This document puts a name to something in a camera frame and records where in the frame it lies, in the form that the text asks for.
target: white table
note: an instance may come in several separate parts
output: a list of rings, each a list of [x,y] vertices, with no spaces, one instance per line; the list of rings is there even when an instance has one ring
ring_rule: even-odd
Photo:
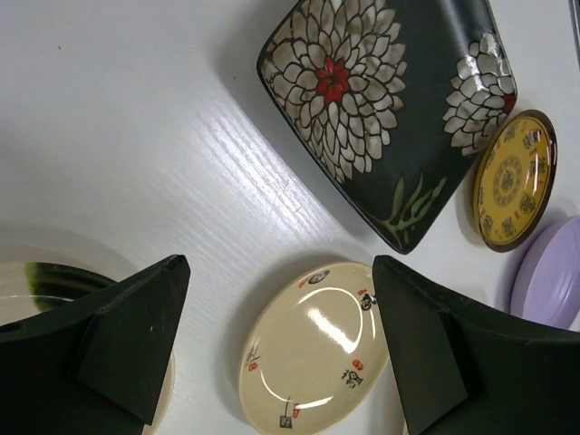
[[[177,383],[159,434],[252,434],[237,399],[241,342],[306,269],[387,247],[335,191],[255,73],[295,0],[31,0],[0,5],[1,259],[121,278],[172,253],[191,286]],[[580,200],[580,73],[567,0],[491,1],[519,88],[552,118],[560,160],[543,225]],[[464,184],[403,258],[505,306],[523,248],[470,228]],[[329,434],[400,434],[386,372]]]

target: dish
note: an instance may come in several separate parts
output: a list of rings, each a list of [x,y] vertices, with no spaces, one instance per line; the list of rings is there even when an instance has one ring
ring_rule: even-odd
[[[302,0],[257,70],[323,172],[402,254],[517,98],[487,0]]]
[[[534,231],[556,176],[556,134],[541,111],[523,111],[494,139],[478,167],[477,228],[488,247],[506,252]]]
[[[510,313],[568,329],[580,311],[580,217],[546,228],[517,272]]]
[[[242,407],[265,435],[318,433],[366,397],[388,357],[371,268],[318,268],[258,317],[240,364]]]
[[[49,263],[0,263],[0,326],[67,304],[115,281],[76,267]],[[165,375],[155,420],[143,435],[152,435],[169,406],[175,380],[173,356]]]

